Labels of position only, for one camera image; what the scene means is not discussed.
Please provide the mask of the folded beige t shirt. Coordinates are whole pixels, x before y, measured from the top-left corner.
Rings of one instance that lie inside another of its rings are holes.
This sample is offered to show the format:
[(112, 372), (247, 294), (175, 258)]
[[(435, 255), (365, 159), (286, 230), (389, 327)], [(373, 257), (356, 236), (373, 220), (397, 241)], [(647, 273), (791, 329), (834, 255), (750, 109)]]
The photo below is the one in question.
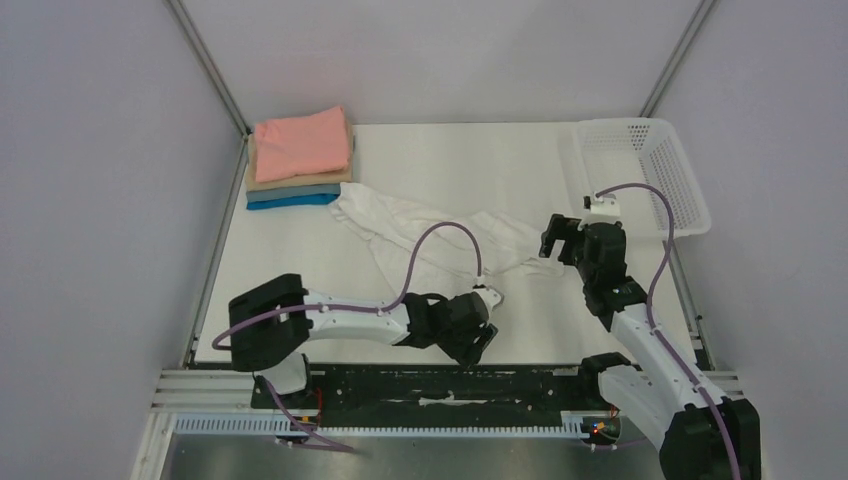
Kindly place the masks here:
[(353, 181), (353, 150), (350, 150), (348, 165), (343, 169), (315, 174), (296, 175), (290, 178), (269, 182), (257, 181), (256, 174), (258, 168), (258, 130), (259, 128), (256, 127), (248, 140), (248, 165), (244, 179), (244, 183), (248, 192), (266, 192), (278, 188), (312, 186), (319, 184), (333, 184)]

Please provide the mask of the right aluminium frame post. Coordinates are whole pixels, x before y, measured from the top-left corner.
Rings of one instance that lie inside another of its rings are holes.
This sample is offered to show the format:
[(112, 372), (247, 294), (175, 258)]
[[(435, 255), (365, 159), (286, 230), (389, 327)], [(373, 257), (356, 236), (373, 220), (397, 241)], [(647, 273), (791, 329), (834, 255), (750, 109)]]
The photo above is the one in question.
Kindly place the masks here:
[(715, 7), (719, 4), (717, 0), (700, 0), (689, 18), (677, 43), (672, 49), (659, 76), (643, 103), (639, 117), (651, 118), (662, 103), (667, 91), (671, 87), (678, 71), (684, 64), (687, 55), (695, 44), (701, 30), (709, 21)]

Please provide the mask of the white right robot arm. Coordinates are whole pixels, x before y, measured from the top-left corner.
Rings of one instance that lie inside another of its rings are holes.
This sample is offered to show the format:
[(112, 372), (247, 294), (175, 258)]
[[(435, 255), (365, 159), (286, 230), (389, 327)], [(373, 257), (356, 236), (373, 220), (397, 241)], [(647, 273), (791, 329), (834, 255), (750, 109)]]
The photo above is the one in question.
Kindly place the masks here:
[(559, 262), (578, 271), (589, 312), (631, 354), (585, 358), (580, 400), (624, 413), (655, 447), (667, 479), (761, 478), (757, 410), (731, 398), (665, 335), (647, 292), (627, 273), (622, 226), (554, 214), (540, 257), (550, 257), (556, 242), (563, 244)]

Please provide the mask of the white t shirt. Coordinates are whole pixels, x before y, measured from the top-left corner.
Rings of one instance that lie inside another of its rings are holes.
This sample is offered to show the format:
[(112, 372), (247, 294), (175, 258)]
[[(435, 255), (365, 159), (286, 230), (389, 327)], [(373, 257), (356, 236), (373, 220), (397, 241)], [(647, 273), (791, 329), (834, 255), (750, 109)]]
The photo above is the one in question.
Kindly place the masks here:
[(402, 281), (418, 247), (412, 280), (497, 276), (511, 270), (560, 277), (563, 268), (538, 257), (540, 231), (500, 212), (448, 214), (359, 183), (341, 185), (332, 217), (366, 242), (389, 282)]

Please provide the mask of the folded pink t shirt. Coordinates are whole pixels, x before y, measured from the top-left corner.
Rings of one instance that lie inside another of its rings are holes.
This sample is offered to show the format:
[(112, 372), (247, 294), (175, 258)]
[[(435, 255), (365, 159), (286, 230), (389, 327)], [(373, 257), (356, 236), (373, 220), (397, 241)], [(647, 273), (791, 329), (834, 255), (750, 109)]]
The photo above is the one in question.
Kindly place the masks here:
[(255, 126), (255, 179), (260, 183), (346, 169), (352, 140), (340, 105), (301, 117), (269, 119)]

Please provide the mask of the white perforated plastic basket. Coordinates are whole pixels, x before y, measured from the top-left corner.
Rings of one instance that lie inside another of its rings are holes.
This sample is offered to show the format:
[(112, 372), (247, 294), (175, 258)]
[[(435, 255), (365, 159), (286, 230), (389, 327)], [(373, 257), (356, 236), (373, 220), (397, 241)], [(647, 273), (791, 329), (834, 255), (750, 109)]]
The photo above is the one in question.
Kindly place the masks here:
[(712, 219), (676, 129), (656, 118), (581, 121), (572, 130), (572, 151), (564, 156), (569, 201), (575, 211), (601, 190), (640, 183), (668, 200), (676, 239), (702, 235)]

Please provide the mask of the aluminium frame post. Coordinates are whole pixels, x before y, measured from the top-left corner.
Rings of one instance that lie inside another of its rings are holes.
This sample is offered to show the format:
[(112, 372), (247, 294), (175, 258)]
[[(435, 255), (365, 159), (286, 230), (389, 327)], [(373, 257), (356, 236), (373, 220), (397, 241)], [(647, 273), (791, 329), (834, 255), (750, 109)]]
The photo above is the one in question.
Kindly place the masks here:
[(678, 71), (684, 64), (687, 55), (695, 44), (701, 30), (709, 21), (715, 7), (719, 4), (717, 0), (700, 0), (689, 18), (677, 43), (672, 49), (659, 76), (643, 103), (639, 117), (651, 118), (662, 103), (667, 91), (671, 87)]
[(211, 51), (204, 41), (201, 32), (194, 22), (187, 6), (181, 0), (164, 0), (163, 4), (170, 10), (176, 25), (182, 32), (187, 45), (199, 62), (202, 70), (208, 81), (210, 82), (218, 99), (222, 103), (225, 112), (227, 113), (231, 123), (236, 131), (244, 138), (250, 133), (251, 129), (238, 107), (234, 96), (226, 85), (223, 75), (218, 68)]

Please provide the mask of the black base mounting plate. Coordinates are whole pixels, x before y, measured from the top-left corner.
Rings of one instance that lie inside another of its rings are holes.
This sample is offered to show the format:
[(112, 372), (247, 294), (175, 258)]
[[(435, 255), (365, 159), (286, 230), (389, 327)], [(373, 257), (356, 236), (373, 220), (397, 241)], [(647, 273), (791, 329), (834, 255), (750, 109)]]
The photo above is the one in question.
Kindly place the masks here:
[(553, 427), (564, 412), (613, 412), (575, 365), (316, 363), (280, 398), (322, 427)]

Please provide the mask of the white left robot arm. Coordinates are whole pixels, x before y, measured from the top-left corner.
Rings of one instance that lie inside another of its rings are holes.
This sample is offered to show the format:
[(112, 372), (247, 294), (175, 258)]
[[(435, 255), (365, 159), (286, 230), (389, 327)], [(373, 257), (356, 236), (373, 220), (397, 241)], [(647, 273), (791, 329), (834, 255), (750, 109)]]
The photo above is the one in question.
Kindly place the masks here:
[(315, 390), (309, 360), (299, 350), (304, 343), (437, 346), (471, 367), (498, 333), (491, 317), (502, 302), (498, 290), (482, 283), (452, 298), (404, 292), (389, 303), (344, 300), (305, 288), (298, 274), (284, 274), (229, 302), (229, 327), (212, 347), (229, 352), (234, 370), (253, 376), (252, 407), (271, 408), (281, 400), (288, 408), (305, 408)]

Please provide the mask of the folded grey-blue t shirt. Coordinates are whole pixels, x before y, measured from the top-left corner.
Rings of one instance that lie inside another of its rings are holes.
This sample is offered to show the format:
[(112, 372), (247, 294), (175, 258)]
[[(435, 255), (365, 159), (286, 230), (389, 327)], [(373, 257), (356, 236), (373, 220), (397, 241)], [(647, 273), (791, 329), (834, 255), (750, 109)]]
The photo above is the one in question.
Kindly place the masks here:
[(306, 186), (278, 187), (268, 190), (248, 191), (246, 199), (248, 202), (265, 202), (307, 195), (338, 195), (341, 193), (341, 184), (316, 184)]

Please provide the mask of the folded bright blue t shirt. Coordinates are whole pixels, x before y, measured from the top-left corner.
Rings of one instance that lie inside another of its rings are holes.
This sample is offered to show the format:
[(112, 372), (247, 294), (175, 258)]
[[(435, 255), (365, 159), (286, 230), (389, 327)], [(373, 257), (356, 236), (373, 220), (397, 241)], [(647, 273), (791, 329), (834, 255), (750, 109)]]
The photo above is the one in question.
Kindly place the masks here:
[(247, 203), (246, 209), (248, 211), (261, 211), (293, 206), (321, 206), (328, 205), (334, 202), (338, 197), (338, 193), (330, 193), (300, 195), (273, 200), (251, 201)]

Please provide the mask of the left aluminium frame post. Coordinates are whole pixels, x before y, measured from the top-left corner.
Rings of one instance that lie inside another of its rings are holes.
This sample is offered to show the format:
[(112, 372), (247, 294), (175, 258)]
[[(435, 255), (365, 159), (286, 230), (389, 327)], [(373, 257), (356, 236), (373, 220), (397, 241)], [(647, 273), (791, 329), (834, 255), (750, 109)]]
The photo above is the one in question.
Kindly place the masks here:
[(182, 32), (187, 45), (199, 62), (202, 70), (208, 81), (210, 82), (218, 99), (222, 103), (225, 112), (227, 113), (231, 123), (236, 131), (244, 138), (250, 133), (251, 129), (238, 107), (234, 96), (226, 85), (223, 75), (218, 68), (211, 51), (204, 41), (201, 32), (194, 22), (187, 6), (181, 0), (164, 0), (163, 4), (170, 10), (176, 25)]

